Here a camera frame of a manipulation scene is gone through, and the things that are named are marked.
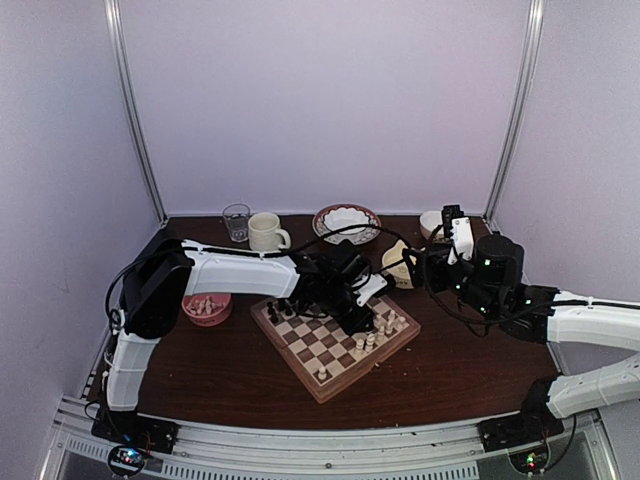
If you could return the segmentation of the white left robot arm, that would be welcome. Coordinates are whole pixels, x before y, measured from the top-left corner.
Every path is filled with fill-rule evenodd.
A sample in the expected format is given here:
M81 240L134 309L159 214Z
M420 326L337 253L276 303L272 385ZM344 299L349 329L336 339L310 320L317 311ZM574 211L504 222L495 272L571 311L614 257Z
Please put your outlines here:
M169 239L148 245L116 279L122 284L120 300L105 302L116 346L103 422L123 444L143 436L143 421L132 412L153 350L174 328L184 297L224 293L288 299L298 309L315 305L346 332L356 333L370 329L367 304L388 285L349 241L327 253L311 253L307 246L255 252Z

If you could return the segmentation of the white chess queen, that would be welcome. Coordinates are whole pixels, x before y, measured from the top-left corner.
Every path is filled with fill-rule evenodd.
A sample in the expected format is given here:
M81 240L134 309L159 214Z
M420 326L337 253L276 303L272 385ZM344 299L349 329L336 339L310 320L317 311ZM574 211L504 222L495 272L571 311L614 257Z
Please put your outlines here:
M355 346L355 350L354 350L354 356L356 358L359 358L363 355L364 353L364 345L365 345L365 340L363 338L359 338L356 340L356 346Z

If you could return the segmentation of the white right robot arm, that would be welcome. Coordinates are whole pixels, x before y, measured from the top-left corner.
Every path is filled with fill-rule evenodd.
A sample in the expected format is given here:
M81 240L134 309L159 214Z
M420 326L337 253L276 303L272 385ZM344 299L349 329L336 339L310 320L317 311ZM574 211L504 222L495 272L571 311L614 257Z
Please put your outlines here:
M535 440L551 419L638 398L638 303L526 284L523 247L500 235L481 237L469 255L451 246L448 251L403 249L402 258L413 284L424 287L432 299L449 291L475 312L469 317L441 307L476 335L500 329L528 343L627 351L627 357L615 363L535 381L513 419L512 430L519 440Z

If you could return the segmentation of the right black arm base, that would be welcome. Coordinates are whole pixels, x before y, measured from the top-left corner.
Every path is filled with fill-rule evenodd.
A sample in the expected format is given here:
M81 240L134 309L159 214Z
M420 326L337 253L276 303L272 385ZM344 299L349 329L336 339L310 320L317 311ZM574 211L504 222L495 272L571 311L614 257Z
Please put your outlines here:
M563 433L564 424L549 413L519 412L481 421L478 430L484 451L493 452L542 442Z

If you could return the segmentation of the white chess piece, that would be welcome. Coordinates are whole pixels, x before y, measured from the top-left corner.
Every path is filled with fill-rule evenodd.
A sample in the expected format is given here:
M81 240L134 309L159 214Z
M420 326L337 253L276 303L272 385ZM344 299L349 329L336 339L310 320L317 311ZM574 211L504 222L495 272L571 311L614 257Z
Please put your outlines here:
M386 326L380 325L376 333L376 344L383 345L387 342Z

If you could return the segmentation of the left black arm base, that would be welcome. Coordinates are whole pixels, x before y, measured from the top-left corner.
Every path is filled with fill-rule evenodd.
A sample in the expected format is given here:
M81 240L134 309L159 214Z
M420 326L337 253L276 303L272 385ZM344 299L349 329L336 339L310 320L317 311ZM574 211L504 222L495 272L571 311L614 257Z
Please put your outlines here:
M91 434L140 450L171 454L179 426L171 421L140 416L136 412L100 412Z

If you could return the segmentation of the white chess knight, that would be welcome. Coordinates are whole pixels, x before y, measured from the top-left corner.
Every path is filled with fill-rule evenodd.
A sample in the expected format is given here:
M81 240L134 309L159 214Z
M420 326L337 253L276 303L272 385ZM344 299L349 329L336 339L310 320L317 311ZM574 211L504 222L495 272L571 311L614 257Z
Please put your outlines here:
M385 325L385 334L390 336L393 333L394 327L396 323L396 312L391 310L388 314L386 325Z

